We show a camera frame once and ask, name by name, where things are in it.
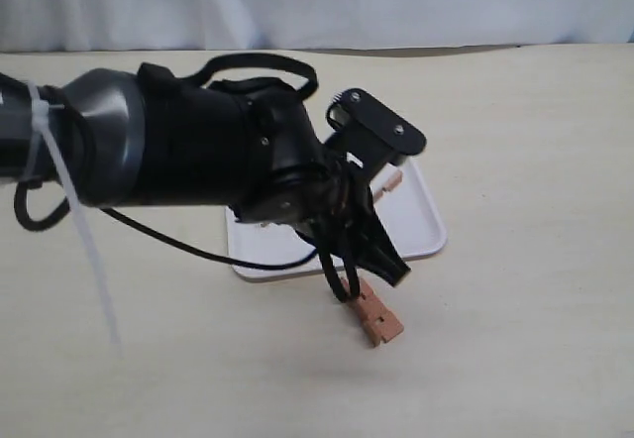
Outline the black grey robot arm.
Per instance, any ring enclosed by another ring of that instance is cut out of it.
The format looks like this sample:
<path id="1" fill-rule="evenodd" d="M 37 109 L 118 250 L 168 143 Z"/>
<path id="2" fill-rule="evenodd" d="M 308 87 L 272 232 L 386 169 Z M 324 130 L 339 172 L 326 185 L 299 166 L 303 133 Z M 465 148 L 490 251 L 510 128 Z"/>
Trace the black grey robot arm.
<path id="1" fill-rule="evenodd" d="M 16 186 L 22 227 L 46 231 L 61 203 L 33 218 L 27 194 L 58 181 L 32 106 L 46 103 L 50 128 L 78 200 L 117 216 L 123 207 L 221 205 L 243 224 L 287 225 L 319 257 L 346 297 L 333 262 L 390 285 L 408 274 L 373 206 L 370 182 L 387 165 L 420 154 L 425 137 L 369 93 L 352 88 L 329 106 L 332 135 L 320 141 L 304 107 L 316 88 L 310 67 L 294 89 L 276 77 L 218 80 L 216 62 L 188 77 L 145 63 L 135 73 L 96 68 L 64 87 L 1 79 L 1 176 Z"/>

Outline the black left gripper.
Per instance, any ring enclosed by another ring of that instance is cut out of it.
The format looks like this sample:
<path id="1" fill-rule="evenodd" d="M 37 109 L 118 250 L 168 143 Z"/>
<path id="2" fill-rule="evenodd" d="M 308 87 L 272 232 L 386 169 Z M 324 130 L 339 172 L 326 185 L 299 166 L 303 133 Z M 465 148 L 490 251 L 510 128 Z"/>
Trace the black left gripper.
<path id="1" fill-rule="evenodd" d="M 312 130 L 277 130 L 248 132 L 243 142 L 238 222 L 288 226 L 326 250 L 348 236 L 362 269 L 391 287 L 409 275 L 370 201 L 385 140 L 369 130 L 340 130 L 324 142 Z"/>

